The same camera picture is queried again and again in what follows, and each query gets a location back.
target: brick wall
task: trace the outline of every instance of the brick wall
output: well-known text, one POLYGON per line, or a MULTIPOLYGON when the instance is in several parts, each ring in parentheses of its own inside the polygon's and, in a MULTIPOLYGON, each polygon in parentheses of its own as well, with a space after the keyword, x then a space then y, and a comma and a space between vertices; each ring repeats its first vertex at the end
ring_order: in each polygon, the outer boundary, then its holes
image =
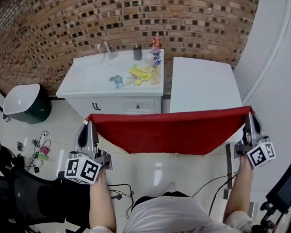
POLYGON ((245 47, 258 0, 0 0, 0 90, 40 83, 55 95, 73 58, 100 40, 119 50, 165 48, 165 92, 175 56, 226 62, 245 47))

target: white t-shirt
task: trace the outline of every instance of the white t-shirt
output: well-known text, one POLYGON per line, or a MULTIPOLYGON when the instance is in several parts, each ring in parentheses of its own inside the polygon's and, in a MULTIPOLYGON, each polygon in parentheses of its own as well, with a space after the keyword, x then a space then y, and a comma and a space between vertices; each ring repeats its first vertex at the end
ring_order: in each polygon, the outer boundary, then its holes
MULTIPOLYGON (((250 233, 254 223, 244 212, 234 212, 224 223, 214 222, 196 199, 158 197, 132 210, 124 233, 250 233)), ((98 226, 91 233, 109 233, 98 226)))

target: faucet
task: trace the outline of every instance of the faucet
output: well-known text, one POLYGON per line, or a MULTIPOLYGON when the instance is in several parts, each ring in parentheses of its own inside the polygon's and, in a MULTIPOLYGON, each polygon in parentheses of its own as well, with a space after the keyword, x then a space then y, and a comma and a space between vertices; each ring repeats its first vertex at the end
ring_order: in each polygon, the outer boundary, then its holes
POLYGON ((97 51, 98 52, 100 52, 100 46, 101 46, 102 43, 103 43, 103 45, 106 48, 106 51, 107 51, 107 55, 109 57, 109 60, 113 60, 117 56, 117 54, 118 54, 117 47, 115 47, 115 52, 111 52, 111 50, 109 48, 109 45, 108 45, 108 42, 106 42, 106 41, 100 41, 98 43, 98 46, 97 46, 97 51))

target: sink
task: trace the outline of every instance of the sink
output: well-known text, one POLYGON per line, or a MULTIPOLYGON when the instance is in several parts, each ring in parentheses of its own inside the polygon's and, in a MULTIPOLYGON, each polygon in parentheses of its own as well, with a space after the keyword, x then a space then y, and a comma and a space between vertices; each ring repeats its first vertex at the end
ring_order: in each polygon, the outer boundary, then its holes
POLYGON ((161 82, 151 85, 150 82, 143 82, 140 86, 133 83, 125 85, 119 89, 109 78, 120 75, 123 81, 132 77, 129 69, 138 65, 140 68, 145 66, 144 56, 150 50, 142 50, 143 59, 135 61, 133 51, 120 51, 118 56, 109 60, 106 53, 84 56, 73 60, 73 65, 60 85, 56 96, 59 98, 73 97, 95 97, 95 96, 114 96, 115 93, 125 94, 126 96, 152 96, 153 94, 163 93, 163 61, 161 64, 161 82))

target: red cloth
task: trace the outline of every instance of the red cloth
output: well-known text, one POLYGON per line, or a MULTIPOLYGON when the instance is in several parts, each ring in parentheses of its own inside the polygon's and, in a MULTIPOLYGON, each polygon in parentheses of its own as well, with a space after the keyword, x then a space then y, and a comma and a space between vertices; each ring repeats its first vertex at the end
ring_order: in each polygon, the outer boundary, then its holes
POLYGON ((88 119, 100 135, 128 153, 204 155, 229 139, 250 110, 251 106, 150 115, 91 114, 88 119))

